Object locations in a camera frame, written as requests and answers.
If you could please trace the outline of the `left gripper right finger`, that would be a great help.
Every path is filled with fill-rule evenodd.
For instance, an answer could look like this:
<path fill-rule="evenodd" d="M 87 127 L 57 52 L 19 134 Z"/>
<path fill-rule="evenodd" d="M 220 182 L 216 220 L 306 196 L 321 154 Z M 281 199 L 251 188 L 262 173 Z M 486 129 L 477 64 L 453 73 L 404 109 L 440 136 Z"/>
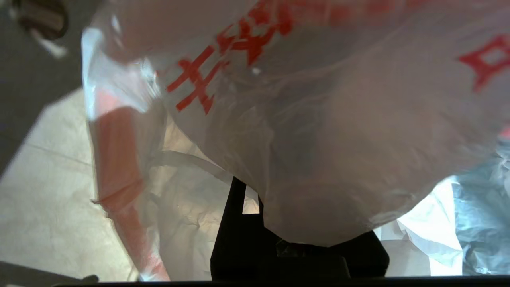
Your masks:
<path fill-rule="evenodd" d="M 384 277 L 390 265 L 390 256 L 374 231 L 331 247 L 289 243 L 279 238 L 277 256 L 314 259 L 319 263 L 340 259 L 342 270 L 351 278 Z"/>

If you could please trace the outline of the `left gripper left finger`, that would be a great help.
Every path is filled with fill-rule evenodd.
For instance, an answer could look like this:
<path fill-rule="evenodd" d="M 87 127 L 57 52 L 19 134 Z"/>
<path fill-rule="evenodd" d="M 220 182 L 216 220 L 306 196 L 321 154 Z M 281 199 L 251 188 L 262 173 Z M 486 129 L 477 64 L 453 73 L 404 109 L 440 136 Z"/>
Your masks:
<path fill-rule="evenodd" d="M 213 281 L 275 281 L 276 236 L 264 227 L 264 205 L 256 195 L 259 211 L 244 214 L 247 185 L 231 182 L 222 221 L 210 259 Z"/>

